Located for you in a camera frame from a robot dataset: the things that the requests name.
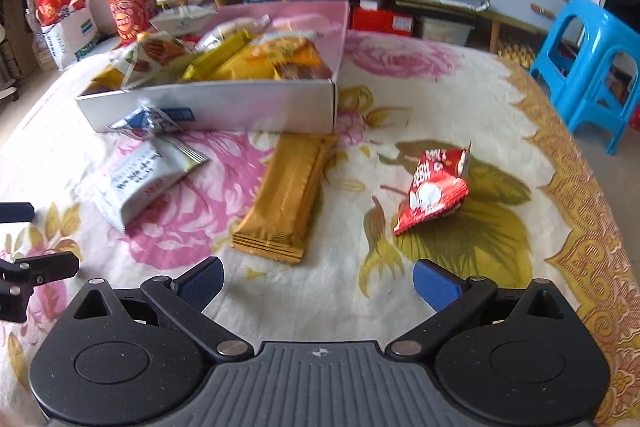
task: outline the tablecloth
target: tablecloth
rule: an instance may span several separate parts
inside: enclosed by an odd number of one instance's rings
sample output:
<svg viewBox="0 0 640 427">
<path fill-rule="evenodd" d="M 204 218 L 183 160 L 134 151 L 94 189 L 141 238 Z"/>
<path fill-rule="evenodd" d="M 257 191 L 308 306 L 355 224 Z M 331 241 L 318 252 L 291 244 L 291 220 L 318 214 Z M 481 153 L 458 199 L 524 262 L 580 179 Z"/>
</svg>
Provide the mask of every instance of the tablecloth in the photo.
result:
<svg viewBox="0 0 640 427">
<path fill-rule="evenodd" d="M 0 255 L 74 251 L 74 279 L 36 289 L 23 325 L 0 326 L 0 405 L 42 422 L 28 365 L 91 277 L 137 287 L 209 255 L 225 287 L 205 312 L 257 348 L 262 340 L 389 340 L 433 311 L 413 290 L 428 257 L 505 287 L 555 281 L 602 348 L 611 387 L 597 421 L 640 412 L 640 295 L 609 205 L 534 81 L 497 57 L 437 42 L 351 32 L 340 71 L 337 148 L 324 169 L 299 266 L 240 253 L 230 229 L 254 200 L 278 137 L 189 132 L 210 161 L 123 234 L 93 203 L 97 179 L 135 147 L 94 134 L 74 97 L 106 63 L 67 71 L 0 151 L 0 200 L 31 201 L 33 224 L 0 225 Z M 453 216 L 394 237 L 421 151 L 472 142 L 470 193 Z"/>
</svg>

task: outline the pink box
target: pink box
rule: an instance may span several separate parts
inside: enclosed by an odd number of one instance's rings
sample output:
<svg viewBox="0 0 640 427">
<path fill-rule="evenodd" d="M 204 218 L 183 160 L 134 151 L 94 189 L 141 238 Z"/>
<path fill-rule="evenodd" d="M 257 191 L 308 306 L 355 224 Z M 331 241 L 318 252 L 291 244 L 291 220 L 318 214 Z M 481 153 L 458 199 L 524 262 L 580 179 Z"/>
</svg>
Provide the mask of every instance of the pink box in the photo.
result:
<svg viewBox="0 0 640 427">
<path fill-rule="evenodd" d="M 121 120 L 143 102 L 180 108 L 193 118 L 178 122 L 185 130 L 226 130 L 331 134 L 337 111 L 337 77 L 349 23 L 347 1 L 291 1 L 219 8 L 203 33 L 237 17 L 271 21 L 294 18 L 300 29 L 312 25 L 322 34 L 315 41 L 322 60 L 334 72 L 327 80 L 239 80 L 143 87 L 131 91 L 81 94 L 78 105 L 96 132 Z"/>
</svg>

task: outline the metal screw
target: metal screw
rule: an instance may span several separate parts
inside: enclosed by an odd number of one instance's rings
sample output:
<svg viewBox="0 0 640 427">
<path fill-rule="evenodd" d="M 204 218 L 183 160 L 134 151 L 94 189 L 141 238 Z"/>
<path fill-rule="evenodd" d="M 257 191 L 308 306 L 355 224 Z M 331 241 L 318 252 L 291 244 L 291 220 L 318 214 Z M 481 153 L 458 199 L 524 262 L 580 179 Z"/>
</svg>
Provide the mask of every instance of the metal screw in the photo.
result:
<svg viewBox="0 0 640 427">
<path fill-rule="evenodd" d="M 220 355 L 224 355 L 225 357 L 237 357 L 249 350 L 249 344 L 245 341 L 224 341 L 220 342 L 216 349 Z"/>
<path fill-rule="evenodd" d="M 416 341 L 397 341 L 391 344 L 391 351 L 400 357 L 412 357 L 422 350 L 422 345 Z"/>
</svg>

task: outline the box of snacks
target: box of snacks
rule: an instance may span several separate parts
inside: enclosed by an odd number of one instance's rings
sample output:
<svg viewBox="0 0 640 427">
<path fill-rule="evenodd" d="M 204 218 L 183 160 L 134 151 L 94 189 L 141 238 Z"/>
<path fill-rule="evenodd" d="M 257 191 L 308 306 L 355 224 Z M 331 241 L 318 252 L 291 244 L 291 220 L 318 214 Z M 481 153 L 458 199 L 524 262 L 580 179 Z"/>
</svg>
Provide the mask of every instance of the box of snacks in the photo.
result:
<svg viewBox="0 0 640 427">
<path fill-rule="evenodd" d="M 96 132 L 152 107 L 179 130 L 331 134 L 348 20 L 347 1 L 222 7 L 196 35 L 143 34 L 76 100 Z"/>
</svg>

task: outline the floor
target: floor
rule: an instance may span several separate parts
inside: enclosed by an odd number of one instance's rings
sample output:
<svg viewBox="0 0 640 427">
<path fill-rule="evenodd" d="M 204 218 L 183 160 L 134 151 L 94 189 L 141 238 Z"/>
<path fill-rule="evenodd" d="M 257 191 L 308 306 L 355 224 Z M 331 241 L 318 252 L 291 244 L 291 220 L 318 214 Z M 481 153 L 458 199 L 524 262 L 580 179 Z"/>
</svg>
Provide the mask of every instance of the floor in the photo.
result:
<svg viewBox="0 0 640 427">
<path fill-rule="evenodd" d="M 20 99 L 0 107 L 0 148 L 31 107 L 60 77 L 59 71 L 38 70 L 19 84 Z M 625 241 L 626 250 L 640 280 L 640 132 L 628 129 L 620 142 L 618 154 L 605 152 L 606 133 L 583 126 L 576 136 L 585 158 L 596 174 L 613 209 Z"/>
</svg>

